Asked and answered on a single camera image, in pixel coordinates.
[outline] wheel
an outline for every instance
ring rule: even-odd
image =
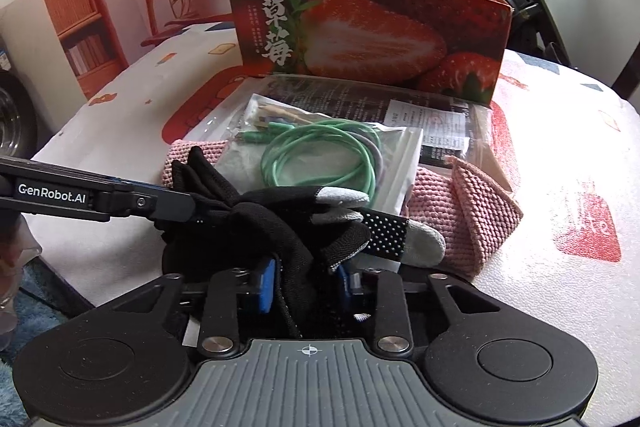
[[[31,158],[38,142],[36,112],[20,80],[0,70],[0,154]]]

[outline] strawberry box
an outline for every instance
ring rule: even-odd
[[[231,0],[247,74],[297,73],[491,102],[504,0]]]

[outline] crosshair symbol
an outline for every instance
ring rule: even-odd
[[[316,354],[318,351],[322,351],[322,349],[318,349],[316,346],[312,346],[311,344],[309,344],[308,346],[299,349],[299,351],[302,351],[306,356],[310,357],[311,355]]]

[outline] black circular joint cover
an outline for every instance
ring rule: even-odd
[[[177,396],[190,375],[180,343],[146,314],[91,312],[20,352],[14,384],[27,413],[60,425],[111,425]]]
[[[456,311],[425,351],[424,373],[434,391],[491,423],[534,425],[581,414],[598,380],[591,351],[564,331],[491,302],[499,309]]]

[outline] blue fluffy rug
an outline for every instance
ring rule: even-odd
[[[52,277],[50,272],[42,269],[41,264],[30,263],[25,267],[22,287],[60,309],[68,309],[65,298],[56,292]],[[66,320],[62,314],[22,292],[15,296],[14,304],[18,326],[9,347],[0,352],[0,427],[20,427],[27,421],[12,380],[10,366],[16,354],[33,337]]]

